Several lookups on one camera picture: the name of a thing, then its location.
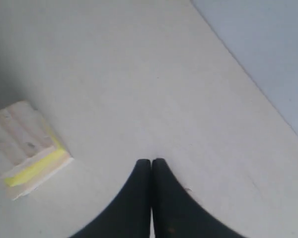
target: black object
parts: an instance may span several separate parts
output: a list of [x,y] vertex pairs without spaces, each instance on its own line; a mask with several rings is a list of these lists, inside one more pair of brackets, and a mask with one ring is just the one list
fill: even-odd
[[109,206],[72,238],[243,238],[194,201],[164,159],[138,160]]
[[149,238],[150,160],[138,160],[108,207],[72,238]]
[[152,188],[156,238],[242,238],[188,195],[164,159],[152,163]]

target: wall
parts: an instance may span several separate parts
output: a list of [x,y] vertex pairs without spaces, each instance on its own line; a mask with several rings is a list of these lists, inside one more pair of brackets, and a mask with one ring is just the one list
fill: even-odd
[[298,0],[193,0],[298,134]]

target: white surface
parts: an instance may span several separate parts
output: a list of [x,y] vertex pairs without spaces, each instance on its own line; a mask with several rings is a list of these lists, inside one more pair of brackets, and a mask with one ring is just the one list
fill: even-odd
[[192,0],[298,134],[298,0]]
[[0,193],[0,238],[68,237],[155,157],[233,229],[298,238],[298,138],[188,1],[0,1],[0,62],[76,158]]

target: yellow tape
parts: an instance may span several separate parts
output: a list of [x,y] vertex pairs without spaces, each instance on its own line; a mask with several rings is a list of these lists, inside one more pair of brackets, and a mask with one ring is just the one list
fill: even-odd
[[24,184],[30,181],[33,177],[39,174],[45,167],[47,167],[50,163],[58,160],[59,158],[63,157],[67,152],[62,147],[60,142],[56,139],[56,136],[52,132],[52,130],[44,123],[45,128],[54,141],[57,149],[52,152],[51,154],[47,155],[43,159],[39,160],[38,162],[34,163],[33,165],[25,168],[21,172],[17,173],[15,176],[10,178],[5,178],[4,182],[6,185],[13,187],[17,185]]

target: light blue wall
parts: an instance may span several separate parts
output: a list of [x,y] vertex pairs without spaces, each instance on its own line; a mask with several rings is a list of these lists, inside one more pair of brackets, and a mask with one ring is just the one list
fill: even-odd
[[298,0],[193,0],[298,134]]

